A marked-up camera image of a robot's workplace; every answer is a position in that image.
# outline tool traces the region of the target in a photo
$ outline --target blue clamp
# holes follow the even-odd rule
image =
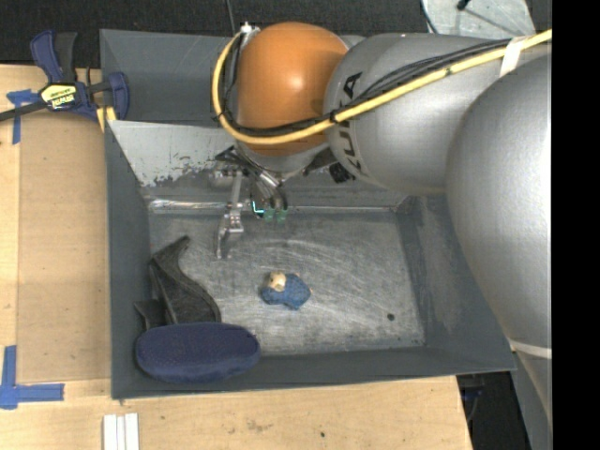
[[[45,108],[51,112],[75,113],[97,122],[98,105],[93,95],[108,90],[112,91],[112,106],[117,118],[122,120],[127,116],[129,89],[123,73],[111,73],[107,81],[94,85],[77,82],[77,73],[72,66],[76,36],[74,32],[56,34],[53,30],[45,30],[31,40],[31,54],[46,74],[48,84],[38,92],[37,101],[1,112],[0,121]]]
[[[17,385],[16,367],[17,347],[16,345],[11,345],[4,349],[2,384],[0,385],[0,409],[15,410],[19,406],[19,403],[61,401],[64,399],[64,383]]]

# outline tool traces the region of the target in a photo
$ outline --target cardboard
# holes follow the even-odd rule
[[[46,83],[37,67],[0,71],[2,96],[24,88],[36,92]],[[92,78],[98,81],[97,70]],[[12,125],[3,123],[5,135]],[[21,152],[20,383],[110,375],[102,138],[98,124],[78,115],[40,111],[22,117],[22,142],[16,147]]]

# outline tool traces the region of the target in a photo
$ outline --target metal sheet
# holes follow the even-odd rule
[[[150,217],[152,247],[191,243],[181,269],[217,302],[226,323],[257,335],[263,354],[423,345],[425,336],[395,214],[291,212],[283,224],[244,220],[232,259],[214,256],[218,217]],[[271,271],[297,273],[313,289],[299,309],[269,306],[259,289]]]

